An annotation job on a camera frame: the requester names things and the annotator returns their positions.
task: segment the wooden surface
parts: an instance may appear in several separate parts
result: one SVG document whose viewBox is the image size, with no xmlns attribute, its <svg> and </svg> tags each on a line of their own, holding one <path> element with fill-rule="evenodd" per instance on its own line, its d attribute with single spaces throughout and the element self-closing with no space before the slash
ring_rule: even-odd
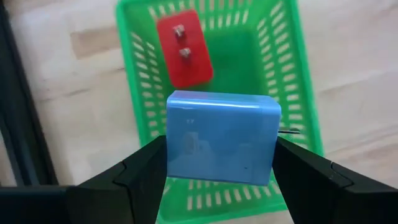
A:
<svg viewBox="0 0 398 224">
<path fill-rule="evenodd" d="M 298 2 L 326 156 L 398 187 L 398 1 Z M 61 184 L 78 184 L 138 149 L 115 5 L 6 1 Z M 291 219 L 282 212 L 250 222 Z"/>
</svg>

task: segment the green basket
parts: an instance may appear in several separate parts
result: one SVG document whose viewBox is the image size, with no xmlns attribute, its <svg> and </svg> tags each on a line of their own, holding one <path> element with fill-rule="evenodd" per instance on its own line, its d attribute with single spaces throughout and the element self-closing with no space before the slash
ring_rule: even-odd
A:
<svg viewBox="0 0 398 224">
<path fill-rule="evenodd" d="M 282 106 L 280 134 L 323 155 L 295 0 L 124 0 L 117 20 L 141 145 L 165 133 L 171 85 L 156 19 L 194 8 L 214 78 L 192 90 L 270 95 Z M 286 205 L 274 176 L 267 187 L 167 179 L 159 223 L 206 223 L 274 212 Z"/>
</svg>

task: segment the blue box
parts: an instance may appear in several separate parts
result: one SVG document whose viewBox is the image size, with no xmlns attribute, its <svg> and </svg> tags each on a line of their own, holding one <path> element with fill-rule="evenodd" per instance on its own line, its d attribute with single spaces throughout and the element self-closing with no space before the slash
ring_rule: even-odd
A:
<svg viewBox="0 0 398 224">
<path fill-rule="evenodd" d="M 167 175 L 267 185 L 280 117 L 269 96 L 175 91 L 167 99 Z"/>
</svg>

